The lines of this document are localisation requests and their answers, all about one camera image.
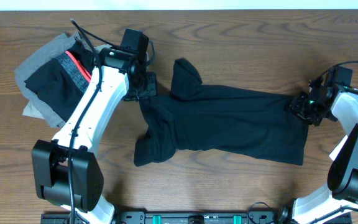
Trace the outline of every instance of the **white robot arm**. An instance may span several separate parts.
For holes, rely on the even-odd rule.
[[[338,78],[338,75],[349,76],[349,79]],[[349,69],[338,67],[331,71],[331,74],[328,74],[325,85],[327,82],[331,82],[331,84],[328,84],[329,86],[323,86],[322,83],[318,83],[318,86],[311,86],[310,97],[313,98],[313,94],[317,97],[314,97],[312,100],[309,99],[309,101],[313,101],[313,103],[318,103],[316,101],[319,101],[321,104],[328,106],[329,112],[326,113],[327,117],[330,118],[332,116],[331,118],[336,118],[345,130],[346,136],[330,154],[330,158],[334,163],[330,168],[328,184],[324,184],[306,197],[296,199],[293,202],[292,208],[290,208],[291,218],[289,220],[291,221],[289,222],[324,223],[342,213],[351,211],[346,208],[358,209],[358,149],[356,149],[358,147],[356,143],[358,134],[353,133],[358,128],[358,90],[351,89],[349,86],[350,78],[351,73],[349,74]],[[329,95],[327,88],[334,88],[334,85],[339,86],[338,91],[335,92],[333,89],[328,90],[332,91],[329,94],[334,95],[327,97]],[[313,93],[315,91],[313,88],[318,90],[322,88],[323,90],[320,89],[320,94],[316,94],[317,91]],[[342,158],[336,160],[340,153]],[[332,185],[335,185],[335,182],[338,182],[337,178],[346,172],[349,176],[345,180],[342,179],[342,181],[347,185],[341,187],[340,191],[336,190],[333,193],[330,188],[335,189]]]
[[[103,79],[102,79],[102,91],[99,92],[95,99],[93,100],[92,104],[90,104],[90,107],[88,108],[80,127],[78,128],[78,134],[75,137],[75,143],[74,143],[74,149],[75,153],[79,153],[81,149],[86,149],[87,153],[93,154],[94,158],[96,158],[98,154],[99,149],[99,143],[102,134],[104,133],[104,130],[106,129],[106,125],[108,121],[110,120],[110,117],[112,116],[112,113],[114,109],[116,108],[117,104],[122,100],[122,98],[127,94],[127,91],[129,89],[129,81],[127,74],[122,74],[119,72],[119,69],[108,67],[108,66],[102,66],[103,71]],[[92,79],[90,81],[89,87],[85,91],[85,94],[83,95],[82,99],[80,100],[78,106],[74,110],[72,116],[67,121],[66,125],[62,127],[62,129],[53,137],[53,141],[55,143],[54,147],[61,148],[61,149],[67,149],[70,145],[70,139],[71,139],[71,130],[73,130],[80,114],[84,110],[85,106],[88,104],[90,98],[92,97],[94,90],[96,89],[96,85],[98,84],[99,80],[99,71],[98,68],[95,68],[92,72]],[[40,181],[38,181],[40,178],[46,178],[45,176],[39,177],[42,175],[41,173],[37,172],[39,169],[45,169],[45,167],[42,166],[42,163],[39,162],[42,158],[44,158],[44,155],[41,154],[39,151],[42,151],[39,146],[34,146],[33,149],[33,163],[34,167],[37,166],[37,168],[34,168],[34,175],[36,179],[36,185],[41,184]],[[56,155],[56,152],[48,153],[48,158],[51,158],[52,155]],[[73,157],[73,164],[76,165],[76,157]],[[58,165],[58,163],[53,164],[53,169],[58,169],[62,165]],[[81,169],[78,167],[74,168],[74,172],[80,172]],[[88,175],[90,173],[88,172],[82,172],[79,175]],[[51,173],[46,174],[49,176],[53,176],[53,171],[51,170]],[[54,185],[41,185],[42,191],[37,194],[39,196],[42,196],[42,198],[47,200],[56,201],[56,204],[61,205],[63,208],[66,208],[68,210],[71,210],[71,206],[67,205],[68,200],[67,198],[65,200],[59,201],[58,197],[60,194],[68,193],[68,183],[67,180],[63,181],[65,184],[64,189],[63,183],[60,185],[61,188],[54,189]],[[78,188],[74,187],[75,194],[78,192]],[[114,206],[111,205],[107,200],[100,195],[101,189],[98,189],[98,197],[100,196],[98,202],[96,205],[90,206],[90,208],[86,209],[77,209],[76,212],[84,218],[85,220],[88,220],[90,223],[95,224],[106,224],[111,223],[112,216],[114,214]],[[82,202],[85,197],[88,197],[87,195],[82,195],[81,198],[75,197],[78,202]]]

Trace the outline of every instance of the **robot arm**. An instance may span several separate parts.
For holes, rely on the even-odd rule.
[[[351,74],[348,68],[334,67],[324,84],[319,77],[310,83],[309,95],[301,93],[291,104],[290,111],[309,124],[339,120],[347,136],[330,155],[334,162],[328,183],[290,203],[289,211],[283,209],[290,214],[287,223],[324,223],[358,210],[358,90],[350,87]]]
[[[94,36],[79,29],[82,34]],[[93,70],[90,84],[66,125],[54,135],[52,142],[38,140],[32,150],[39,198],[72,211],[74,203],[77,217],[90,223],[112,222],[114,206],[101,195],[104,180],[96,156],[101,136],[117,104],[121,100],[139,100],[156,94],[155,74],[146,73],[153,59],[147,61],[149,43],[154,57],[149,38],[140,31],[127,29],[121,46],[108,43],[111,47],[100,51],[100,69]],[[78,121],[79,127],[74,131]],[[68,167],[63,163],[70,153],[71,167]],[[70,181],[74,200],[70,195]]]

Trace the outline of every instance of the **white wall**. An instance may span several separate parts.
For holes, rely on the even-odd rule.
[[[0,0],[0,10],[358,9],[358,0]]]

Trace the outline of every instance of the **black t-shirt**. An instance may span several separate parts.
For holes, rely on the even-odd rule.
[[[176,149],[220,149],[302,165],[308,125],[285,111],[292,98],[202,85],[196,68],[178,59],[171,94],[140,101],[149,129],[136,142],[135,165],[166,161]]]

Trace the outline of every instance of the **wooden table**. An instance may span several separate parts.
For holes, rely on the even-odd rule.
[[[39,223],[41,213],[62,211],[37,198],[30,156],[36,140],[58,130],[21,115],[28,101],[13,70],[56,35],[74,33],[70,18],[117,44],[127,27],[144,31],[157,53],[151,70],[167,88],[180,57],[205,84],[288,94],[307,89],[310,78],[335,63],[358,60],[358,11],[0,12],[0,223]],[[358,66],[352,68],[358,87]],[[135,141],[146,129],[134,102],[120,103],[107,126],[98,162],[103,195],[115,205],[227,211],[263,201],[278,207],[326,182],[328,154],[344,136],[339,123],[310,127],[303,166],[210,150],[179,151],[167,162],[135,167]]]

